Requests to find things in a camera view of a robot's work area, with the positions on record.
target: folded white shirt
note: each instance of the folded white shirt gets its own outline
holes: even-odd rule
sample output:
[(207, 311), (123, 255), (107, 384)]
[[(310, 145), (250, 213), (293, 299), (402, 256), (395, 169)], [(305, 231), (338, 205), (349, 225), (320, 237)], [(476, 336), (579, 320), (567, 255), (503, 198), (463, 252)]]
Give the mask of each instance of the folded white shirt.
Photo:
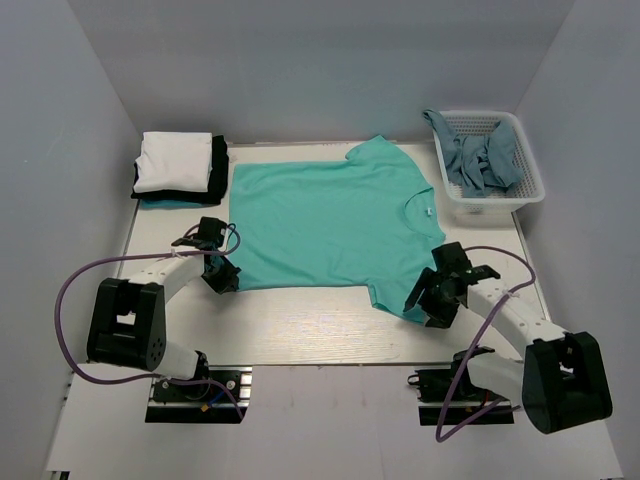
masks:
[(211, 174), (211, 138), (211, 133), (144, 132), (133, 190), (206, 192)]

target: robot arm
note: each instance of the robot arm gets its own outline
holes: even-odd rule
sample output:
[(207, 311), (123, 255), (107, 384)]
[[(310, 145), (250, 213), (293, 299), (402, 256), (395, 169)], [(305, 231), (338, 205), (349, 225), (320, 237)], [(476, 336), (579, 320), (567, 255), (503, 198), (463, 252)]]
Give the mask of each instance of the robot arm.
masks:
[[(473, 267), (459, 243), (433, 251), (437, 271), (426, 268), (406, 309), (416, 303), (427, 314), (427, 327), (449, 328), (460, 305), (487, 317), (508, 294), (500, 275), (484, 265)], [(588, 333), (572, 334), (541, 318), (517, 297), (510, 298), (492, 325), (520, 359), (501, 357), (478, 347), (467, 364), (459, 391), (487, 389), (521, 405), (543, 433), (607, 418), (612, 403), (597, 341)], [(451, 377), (466, 352), (454, 356)]]
[[(181, 250), (212, 251), (224, 242), (227, 224), (203, 217), (198, 232), (173, 243), (176, 256), (159, 260), (129, 279), (108, 278), (99, 288), (89, 330), (89, 360), (139, 368), (182, 380), (206, 376), (203, 353), (166, 338), (166, 303), (202, 277), (217, 293), (238, 289), (239, 268), (225, 257), (180, 257)], [(135, 315), (133, 324), (121, 317)]]

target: white table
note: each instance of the white table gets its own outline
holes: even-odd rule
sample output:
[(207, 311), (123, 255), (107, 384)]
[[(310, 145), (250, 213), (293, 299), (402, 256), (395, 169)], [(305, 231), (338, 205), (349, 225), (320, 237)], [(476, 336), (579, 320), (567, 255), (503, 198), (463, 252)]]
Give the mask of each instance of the white table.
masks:
[[(252, 146), (231, 149), (237, 163), (336, 160), (354, 144)], [(494, 226), (463, 226), (443, 207), (433, 145), (403, 145), (437, 191), (438, 215), (448, 240), (487, 244), (523, 254), (510, 216)], [(140, 210), (129, 253), (166, 251), (203, 215), (228, 219), (219, 207)], [(499, 254), (473, 252), (509, 284), (526, 271)], [(124, 266), (123, 275), (144, 262)], [(535, 289), (522, 293), (541, 315)], [(481, 319), (462, 311), (448, 331), (426, 329), (369, 304), (364, 287), (298, 288), (214, 294), (201, 280), (168, 304), (168, 336), (229, 365), (379, 363), (378, 366), (257, 366), (251, 404), (240, 425), (145, 424), (150, 381), (103, 387), (75, 377), (47, 463), (72, 480), (119, 479), (450, 479), (620, 476), (604, 422), (551, 436), (524, 413), (515, 425), (473, 426), (444, 445), (434, 427), (418, 424), (408, 365), (449, 362), (468, 347)], [(485, 341), (515, 355), (495, 331)], [(83, 365), (95, 376), (133, 373), (110, 365)]]
[[(356, 145), (232, 146), (230, 179), (239, 163), (335, 161), (344, 159)], [(447, 212), (433, 143), (400, 147), (435, 187), (438, 217), (447, 241), (460, 241), (463, 246), (493, 245), (524, 256), (511, 215), (492, 217), (490, 224), (487, 219), (472, 219), (479, 223), (474, 225)], [(139, 209), (127, 252), (167, 251), (201, 216), (228, 220), (229, 193), (217, 207)], [(470, 252), (469, 256), (474, 263), (491, 265), (509, 285), (528, 278), (522, 265), (502, 254)], [(128, 262), (122, 275), (144, 266), (145, 262)], [(536, 288), (530, 287), (521, 295), (544, 316)], [(468, 347), (481, 319), (460, 310), (449, 330), (427, 329), (372, 308), (366, 287), (271, 289), (219, 296), (198, 279), (168, 303), (167, 335), (206, 352), (210, 362), (219, 365), (428, 363), (450, 361), (454, 352)], [(483, 343), (504, 355), (517, 355), (494, 330)]]

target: gray cloth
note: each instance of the gray cloth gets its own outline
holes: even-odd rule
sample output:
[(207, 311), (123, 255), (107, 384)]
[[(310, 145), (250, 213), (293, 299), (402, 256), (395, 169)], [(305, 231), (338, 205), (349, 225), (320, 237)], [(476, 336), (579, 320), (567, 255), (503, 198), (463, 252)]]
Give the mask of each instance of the gray cloth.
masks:
[(507, 122), (497, 122), (490, 135), (459, 135), (439, 112), (422, 115), (438, 134), (449, 180), (462, 187), (465, 197), (506, 191), (522, 179), (522, 169), (513, 164), (516, 138)]

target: folded clothes stack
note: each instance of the folded clothes stack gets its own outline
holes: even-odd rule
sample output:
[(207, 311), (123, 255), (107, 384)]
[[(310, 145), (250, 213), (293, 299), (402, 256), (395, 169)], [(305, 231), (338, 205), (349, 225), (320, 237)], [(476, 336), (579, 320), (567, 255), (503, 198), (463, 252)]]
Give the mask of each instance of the folded clothes stack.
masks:
[(131, 198), (219, 205), (227, 191), (229, 156), (222, 135), (145, 132), (135, 161)]

